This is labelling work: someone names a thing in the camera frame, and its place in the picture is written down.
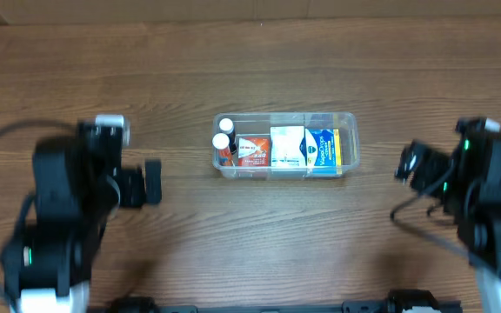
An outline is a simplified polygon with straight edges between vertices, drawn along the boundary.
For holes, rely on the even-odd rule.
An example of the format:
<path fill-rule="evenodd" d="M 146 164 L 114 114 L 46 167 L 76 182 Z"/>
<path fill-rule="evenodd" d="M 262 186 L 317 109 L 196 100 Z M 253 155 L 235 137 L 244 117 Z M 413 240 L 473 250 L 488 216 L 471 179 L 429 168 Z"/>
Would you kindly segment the orange bottle white cap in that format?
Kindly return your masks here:
<path fill-rule="evenodd" d="M 222 166 L 233 166 L 233 158 L 230 149 L 230 139 L 224 133 L 217 133 L 212 138 L 212 145 L 217 151 L 218 162 Z"/>

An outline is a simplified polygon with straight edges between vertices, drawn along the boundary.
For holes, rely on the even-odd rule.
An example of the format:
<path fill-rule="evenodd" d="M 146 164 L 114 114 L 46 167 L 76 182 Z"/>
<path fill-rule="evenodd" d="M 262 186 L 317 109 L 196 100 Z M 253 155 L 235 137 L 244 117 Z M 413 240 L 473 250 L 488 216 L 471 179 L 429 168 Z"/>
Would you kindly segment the black bottle white cap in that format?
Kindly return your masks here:
<path fill-rule="evenodd" d="M 236 131 L 233 121 L 229 118 L 223 118 L 220 120 L 219 129 L 230 139 L 230 153 L 235 154 L 237 152 L 236 143 Z"/>

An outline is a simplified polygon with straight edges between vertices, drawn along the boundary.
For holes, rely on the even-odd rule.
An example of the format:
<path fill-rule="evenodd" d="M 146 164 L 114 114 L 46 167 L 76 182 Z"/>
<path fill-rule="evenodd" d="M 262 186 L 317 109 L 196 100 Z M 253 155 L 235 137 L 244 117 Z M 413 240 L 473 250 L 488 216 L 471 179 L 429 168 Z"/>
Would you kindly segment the blue yellow VapoDrops box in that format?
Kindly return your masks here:
<path fill-rule="evenodd" d="M 320 175 L 343 174 L 340 134 L 338 129 L 312 129 L 304 132 L 306 143 L 306 164 Z"/>

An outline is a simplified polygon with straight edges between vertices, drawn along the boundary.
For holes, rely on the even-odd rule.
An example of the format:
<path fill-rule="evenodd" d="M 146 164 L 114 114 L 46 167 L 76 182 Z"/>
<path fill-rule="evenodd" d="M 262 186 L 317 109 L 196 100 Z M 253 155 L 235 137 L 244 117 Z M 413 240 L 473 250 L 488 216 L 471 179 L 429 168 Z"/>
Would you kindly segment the clear plastic container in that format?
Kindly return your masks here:
<path fill-rule="evenodd" d="M 229 179 L 340 178 L 360 163 L 350 112 L 220 113 L 212 134 L 212 164 Z"/>

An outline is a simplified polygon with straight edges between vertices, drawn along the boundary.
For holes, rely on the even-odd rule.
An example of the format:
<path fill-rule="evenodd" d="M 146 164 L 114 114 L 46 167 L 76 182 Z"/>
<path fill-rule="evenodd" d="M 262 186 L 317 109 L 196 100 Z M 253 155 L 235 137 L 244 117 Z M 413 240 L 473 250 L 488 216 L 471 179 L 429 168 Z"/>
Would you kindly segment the red medicine box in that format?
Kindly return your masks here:
<path fill-rule="evenodd" d="M 271 141 L 268 137 L 239 137 L 237 165 L 266 167 L 270 165 Z"/>

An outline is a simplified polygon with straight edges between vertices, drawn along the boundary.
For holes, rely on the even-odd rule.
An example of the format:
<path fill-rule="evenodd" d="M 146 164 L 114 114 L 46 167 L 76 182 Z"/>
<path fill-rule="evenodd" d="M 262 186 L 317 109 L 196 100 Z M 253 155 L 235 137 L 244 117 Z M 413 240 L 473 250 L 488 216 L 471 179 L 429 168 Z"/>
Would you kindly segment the white medicine box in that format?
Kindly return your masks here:
<path fill-rule="evenodd" d="M 276 168 L 305 166 L 304 126 L 271 127 L 271 166 Z"/>

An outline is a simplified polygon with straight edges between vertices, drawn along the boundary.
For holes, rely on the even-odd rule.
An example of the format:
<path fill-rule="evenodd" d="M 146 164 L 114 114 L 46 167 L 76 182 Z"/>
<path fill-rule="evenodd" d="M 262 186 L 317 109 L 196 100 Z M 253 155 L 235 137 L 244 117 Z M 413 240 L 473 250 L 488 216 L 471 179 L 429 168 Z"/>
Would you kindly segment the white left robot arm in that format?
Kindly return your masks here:
<path fill-rule="evenodd" d="M 14 312 L 85 312 L 92 267 L 108 220 L 120 209 L 162 200 L 162 163 L 125 168 L 123 116 L 78 122 L 71 134 L 37 142 L 33 194 L 0 256 Z"/>

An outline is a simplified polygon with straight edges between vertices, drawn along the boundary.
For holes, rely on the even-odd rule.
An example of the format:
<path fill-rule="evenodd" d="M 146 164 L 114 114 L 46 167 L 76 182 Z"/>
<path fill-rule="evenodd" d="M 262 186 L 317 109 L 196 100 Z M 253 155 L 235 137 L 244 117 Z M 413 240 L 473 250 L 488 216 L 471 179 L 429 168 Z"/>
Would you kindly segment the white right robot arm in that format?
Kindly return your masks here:
<path fill-rule="evenodd" d="M 404 147 L 394 177 L 417 194 L 394 207 L 390 220 L 465 257 L 476 271 L 484 311 L 501 312 L 501 126 L 487 117 L 460 118 L 455 131 L 460 139 L 451 153 L 417 140 Z M 398 221 L 398 212 L 423 196 L 452 216 L 460 246 Z"/>

